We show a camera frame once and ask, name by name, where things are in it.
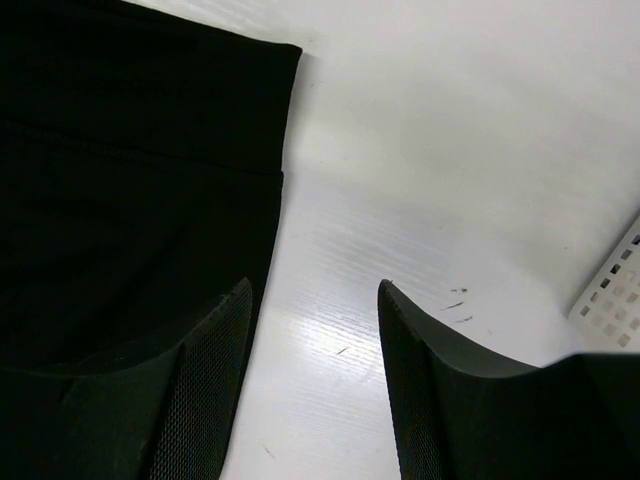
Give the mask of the white plastic basket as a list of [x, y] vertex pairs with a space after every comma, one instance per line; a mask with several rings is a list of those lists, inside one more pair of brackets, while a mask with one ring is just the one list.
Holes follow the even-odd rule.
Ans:
[[588, 351], [639, 353], [639, 235], [634, 222], [570, 311]]

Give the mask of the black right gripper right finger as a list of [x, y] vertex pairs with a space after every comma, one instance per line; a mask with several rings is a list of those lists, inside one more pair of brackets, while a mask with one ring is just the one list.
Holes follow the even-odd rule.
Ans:
[[403, 478], [638, 477], [637, 356], [538, 368], [464, 337], [388, 280], [377, 302]]

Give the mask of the black skirt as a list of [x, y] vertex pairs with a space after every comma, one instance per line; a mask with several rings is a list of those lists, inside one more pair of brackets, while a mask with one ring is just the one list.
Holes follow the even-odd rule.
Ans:
[[260, 303], [297, 46], [123, 1], [1, 5], [1, 361]]

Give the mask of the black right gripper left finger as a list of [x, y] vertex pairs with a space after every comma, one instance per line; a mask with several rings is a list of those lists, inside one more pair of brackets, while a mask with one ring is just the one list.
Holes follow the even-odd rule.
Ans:
[[252, 322], [239, 282], [202, 313], [79, 363], [1, 371], [5, 479], [216, 479]]

